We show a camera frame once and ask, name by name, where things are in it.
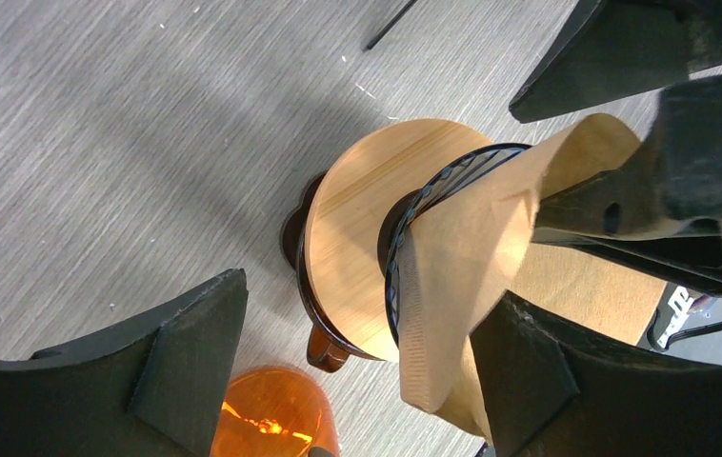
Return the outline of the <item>amber glass carafe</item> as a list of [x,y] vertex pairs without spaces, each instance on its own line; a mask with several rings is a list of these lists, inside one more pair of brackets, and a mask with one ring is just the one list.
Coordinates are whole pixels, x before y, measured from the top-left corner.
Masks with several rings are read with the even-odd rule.
[[306,373],[264,367],[230,381],[212,456],[339,456],[330,401]]

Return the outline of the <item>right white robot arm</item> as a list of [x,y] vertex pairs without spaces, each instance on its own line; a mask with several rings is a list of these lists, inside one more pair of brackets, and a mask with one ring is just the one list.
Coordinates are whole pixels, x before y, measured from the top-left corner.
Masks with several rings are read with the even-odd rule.
[[722,331],[684,321],[722,298],[722,1],[580,1],[510,103],[523,123],[649,90],[652,127],[620,165],[541,201],[537,241],[673,284],[659,351]]

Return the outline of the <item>brown glass dripper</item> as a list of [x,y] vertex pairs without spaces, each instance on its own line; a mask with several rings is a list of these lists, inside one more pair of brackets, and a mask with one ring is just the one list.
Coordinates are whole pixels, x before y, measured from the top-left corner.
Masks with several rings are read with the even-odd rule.
[[295,273],[300,300],[311,321],[306,348],[307,362],[310,366],[326,373],[335,373],[351,356],[372,361],[379,361],[379,358],[369,355],[352,344],[332,324],[318,303],[308,276],[304,253],[305,225],[313,198],[325,175],[326,172],[323,171],[314,176],[304,188],[299,203],[288,215],[280,230],[280,247]]

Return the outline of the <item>blue dripper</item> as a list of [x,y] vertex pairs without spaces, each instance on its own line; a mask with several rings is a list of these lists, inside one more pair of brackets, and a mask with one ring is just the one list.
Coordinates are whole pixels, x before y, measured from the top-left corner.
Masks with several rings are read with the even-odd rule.
[[422,213],[530,148],[529,145],[521,143],[500,143],[468,152],[447,164],[421,188],[408,193],[391,208],[378,236],[378,263],[384,276],[387,322],[395,343],[399,342],[396,254],[402,245],[406,229]]

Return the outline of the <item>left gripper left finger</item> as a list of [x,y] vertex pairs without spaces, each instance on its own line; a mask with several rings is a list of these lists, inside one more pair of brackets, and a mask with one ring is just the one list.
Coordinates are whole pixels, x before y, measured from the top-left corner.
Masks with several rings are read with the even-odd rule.
[[56,456],[207,456],[248,302],[230,268],[167,303],[51,348],[36,405]]

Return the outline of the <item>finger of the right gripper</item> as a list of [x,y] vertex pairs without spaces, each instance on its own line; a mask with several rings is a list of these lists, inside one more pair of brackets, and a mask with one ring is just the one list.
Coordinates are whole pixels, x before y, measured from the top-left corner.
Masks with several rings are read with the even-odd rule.
[[722,65],[722,1],[580,1],[509,103],[526,124]]
[[722,297],[722,75],[662,90],[642,145],[543,199],[532,239]]

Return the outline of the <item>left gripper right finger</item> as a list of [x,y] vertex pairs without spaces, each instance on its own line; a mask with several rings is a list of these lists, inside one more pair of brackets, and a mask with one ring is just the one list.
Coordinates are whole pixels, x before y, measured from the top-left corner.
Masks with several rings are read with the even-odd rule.
[[626,344],[508,291],[472,346],[498,456],[622,456],[636,447],[610,362]]

